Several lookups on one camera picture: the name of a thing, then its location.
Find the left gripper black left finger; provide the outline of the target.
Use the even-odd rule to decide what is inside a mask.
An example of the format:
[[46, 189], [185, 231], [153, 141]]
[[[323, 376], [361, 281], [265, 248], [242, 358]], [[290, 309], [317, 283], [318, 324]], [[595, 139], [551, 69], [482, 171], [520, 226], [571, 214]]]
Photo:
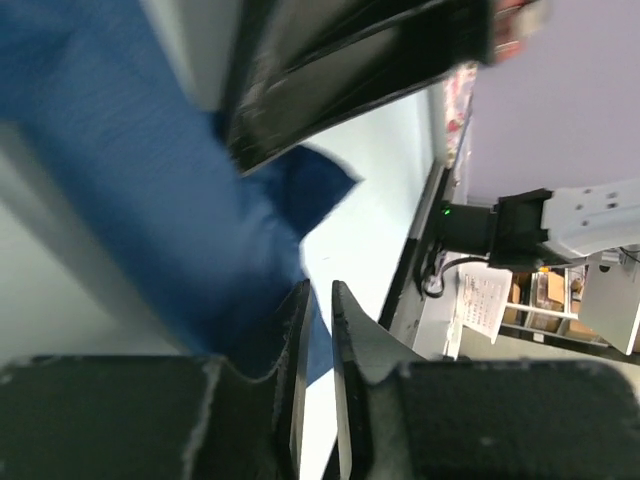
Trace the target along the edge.
[[295, 479], [312, 292], [228, 356], [34, 356], [1, 369], [5, 479]]

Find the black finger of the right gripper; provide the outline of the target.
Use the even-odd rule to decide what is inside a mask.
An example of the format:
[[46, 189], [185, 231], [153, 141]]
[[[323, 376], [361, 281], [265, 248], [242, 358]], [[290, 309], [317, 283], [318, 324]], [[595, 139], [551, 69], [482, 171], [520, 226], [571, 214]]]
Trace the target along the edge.
[[492, 1], [246, 1], [224, 97], [248, 173], [300, 142], [492, 58]]

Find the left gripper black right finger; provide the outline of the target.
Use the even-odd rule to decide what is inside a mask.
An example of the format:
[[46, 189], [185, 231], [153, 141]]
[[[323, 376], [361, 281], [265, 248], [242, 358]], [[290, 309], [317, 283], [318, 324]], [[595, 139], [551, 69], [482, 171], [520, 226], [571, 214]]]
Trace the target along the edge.
[[588, 360], [426, 360], [332, 286], [335, 479], [635, 479], [639, 405]]

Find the dark blue paper napkin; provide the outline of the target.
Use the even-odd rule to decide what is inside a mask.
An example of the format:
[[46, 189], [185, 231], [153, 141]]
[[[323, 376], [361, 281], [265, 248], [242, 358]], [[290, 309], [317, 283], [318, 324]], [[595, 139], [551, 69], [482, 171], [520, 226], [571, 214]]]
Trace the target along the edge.
[[183, 90], [152, 1], [1, 5], [1, 369], [34, 356], [228, 356], [312, 292], [304, 238], [350, 172], [295, 145], [242, 174]]

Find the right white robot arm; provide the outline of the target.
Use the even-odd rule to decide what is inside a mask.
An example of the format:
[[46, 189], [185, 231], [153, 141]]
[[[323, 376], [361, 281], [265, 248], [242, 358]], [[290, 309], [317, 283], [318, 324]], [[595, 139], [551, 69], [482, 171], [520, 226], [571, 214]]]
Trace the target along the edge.
[[[544, 1], [247, 1], [226, 84], [225, 140], [250, 172], [326, 129], [490, 66], [546, 20]], [[416, 274], [436, 255], [495, 268], [564, 266], [639, 240], [639, 183], [540, 189], [489, 209], [436, 202]]]

